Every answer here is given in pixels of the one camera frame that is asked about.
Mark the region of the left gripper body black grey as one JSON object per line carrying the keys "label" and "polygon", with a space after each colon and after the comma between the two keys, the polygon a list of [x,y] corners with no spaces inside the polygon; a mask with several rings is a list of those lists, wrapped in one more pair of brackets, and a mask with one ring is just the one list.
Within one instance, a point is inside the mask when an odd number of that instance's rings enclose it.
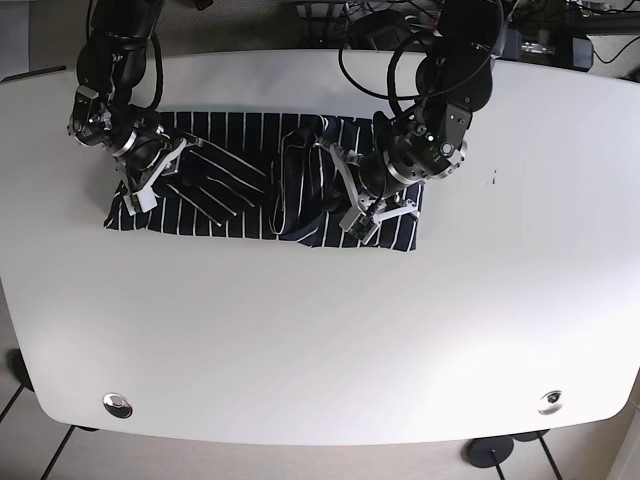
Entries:
{"label": "left gripper body black grey", "polygon": [[347,150],[338,143],[331,143],[327,139],[317,139],[314,147],[318,147],[330,154],[336,171],[342,177],[346,197],[349,201],[349,210],[359,210],[363,214],[372,217],[379,229],[386,220],[409,215],[413,221],[420,217],[417,203],[413,200],[402,200],[396,194],[386,196],[386,178],[383,175],[382,185],[375,192],[373,186],[367,186],[361,177],[360,167],[366,156]]}

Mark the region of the right gripper body black grey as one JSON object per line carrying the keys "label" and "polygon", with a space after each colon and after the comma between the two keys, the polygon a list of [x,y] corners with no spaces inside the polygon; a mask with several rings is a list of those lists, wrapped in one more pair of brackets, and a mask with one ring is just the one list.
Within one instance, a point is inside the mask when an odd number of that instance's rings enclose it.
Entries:
{"label": "right gripper body black grey", "polygon": [[154,200],[155,181],[177,172],[180,157],[187,148],[202,145],[203,140],[191,134],[134,129],[124,145],[112,153],[126,188],[125,198]]}

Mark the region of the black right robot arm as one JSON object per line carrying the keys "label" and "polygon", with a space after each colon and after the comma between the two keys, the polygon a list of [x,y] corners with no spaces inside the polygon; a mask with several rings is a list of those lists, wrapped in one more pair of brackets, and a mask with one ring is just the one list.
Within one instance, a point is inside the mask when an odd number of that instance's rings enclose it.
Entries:
{"label": "black right robot arm", "polygon": [[[86,43],[76,62],[68,134],[83,146],[106,148],[123,168],[130,191],[138,190],[182,139],[158,112],[164,70],[155,29],[163,7],[162,1],[91,1]],[[154,50],[155,91],[143,107],[131,98],[146,72],[148,46]]]}

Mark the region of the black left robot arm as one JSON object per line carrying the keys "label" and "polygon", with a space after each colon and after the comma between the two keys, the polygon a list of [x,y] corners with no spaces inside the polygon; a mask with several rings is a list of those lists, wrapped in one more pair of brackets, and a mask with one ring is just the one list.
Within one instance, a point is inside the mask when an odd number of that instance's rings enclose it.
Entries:
{"label": "black left robot arm", "polygon": [[[374,114],[372,152],[348,151],[326,134],[316,138],[344,183],[343,231],[366,242],[387,220],[419,218],[417,202],[403,192],[461,166],[473,115],[492,94],[493,62],[508,23],[501,1],[444,2],[433,29],[409,34],[394,50],[381,96],[393,115]],[[396,70],[413,43],[422,44],[425,56],[415,74],[416,94],[403,97],[396,90]]]}

